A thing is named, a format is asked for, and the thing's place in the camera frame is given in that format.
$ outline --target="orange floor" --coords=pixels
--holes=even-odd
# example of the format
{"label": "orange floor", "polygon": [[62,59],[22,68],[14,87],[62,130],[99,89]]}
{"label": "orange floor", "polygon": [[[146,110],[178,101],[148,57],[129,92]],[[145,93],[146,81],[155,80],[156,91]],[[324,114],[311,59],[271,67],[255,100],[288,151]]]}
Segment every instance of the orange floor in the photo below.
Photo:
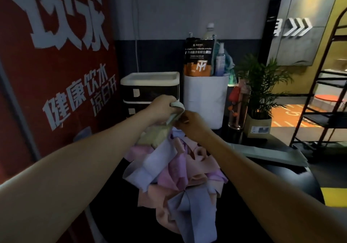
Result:
{"label": "orange floor", "polygon": [[[272,109],[271,127],[296,127],[304,105],[291,104],[286,108],[278,107]],[[320,127],[313,122],[304,119],[301,127]]]}

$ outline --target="forearm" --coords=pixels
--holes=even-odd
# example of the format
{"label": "forearm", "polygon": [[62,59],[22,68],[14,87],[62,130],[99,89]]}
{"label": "forearm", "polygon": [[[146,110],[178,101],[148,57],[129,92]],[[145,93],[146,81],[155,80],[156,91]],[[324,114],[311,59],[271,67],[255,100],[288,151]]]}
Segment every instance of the forearm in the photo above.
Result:
{"label": "forearm", "polygon": [[213,133],[201,145],[215,157],[274,242],[347,241],[344,228],[313,197],[237,154]]}
{"label": "forearm", "polygon": [[1,185],[0,242],[56,242],[152,123],[145,113],[59,149]]}

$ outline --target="plant pot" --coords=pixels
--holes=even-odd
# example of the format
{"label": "plant pot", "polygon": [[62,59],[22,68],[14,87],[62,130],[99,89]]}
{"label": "plant pot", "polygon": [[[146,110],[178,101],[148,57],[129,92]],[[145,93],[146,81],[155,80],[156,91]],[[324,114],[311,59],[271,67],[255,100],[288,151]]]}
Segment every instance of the plant pot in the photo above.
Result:
{"label": "plant pot", "polygon": [[246,115],[244,133],[248,138],[267,139],[270,136],[272,118],[256,120]]}

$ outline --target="hand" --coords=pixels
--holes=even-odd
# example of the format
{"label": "hand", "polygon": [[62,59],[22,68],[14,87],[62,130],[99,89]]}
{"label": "hand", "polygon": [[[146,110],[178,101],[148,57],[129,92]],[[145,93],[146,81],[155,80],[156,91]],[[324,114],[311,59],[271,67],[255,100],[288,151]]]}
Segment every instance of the hand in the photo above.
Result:
{"label": "hand", "polygon": [[174,125],[184,131],[189,139],[202,144],[213,133],[198,113],[186,110]]}
{"label": "hand", "polygon": [[174,101],[177,101],[174,96],[161,95],[156,97],[144,110],[150,118],[150,123],[166,122],[171,114],[178,113],[179,110],[182,111],[180,108],[170,106],[170,103]]}

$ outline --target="sticker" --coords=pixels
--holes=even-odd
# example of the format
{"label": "sticker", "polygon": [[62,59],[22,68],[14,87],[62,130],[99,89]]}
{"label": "sticker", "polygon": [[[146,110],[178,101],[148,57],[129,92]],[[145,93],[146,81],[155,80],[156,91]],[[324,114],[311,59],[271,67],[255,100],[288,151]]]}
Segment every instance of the sticker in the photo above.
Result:
{"label": "sticker", "polygon": [[135,98],[140,96],[140,90],[139,89],[132,89],[132,92],[134,93]]}
{"label": "sticker", "polygon": [[136,113],[134,108],[129,108],[128,111],[129,111],[129,114],[130,114],[130,115]]}
{"label": "sticker", "polygon": [[270,126],[252,126],[251,133],[270,133]]}

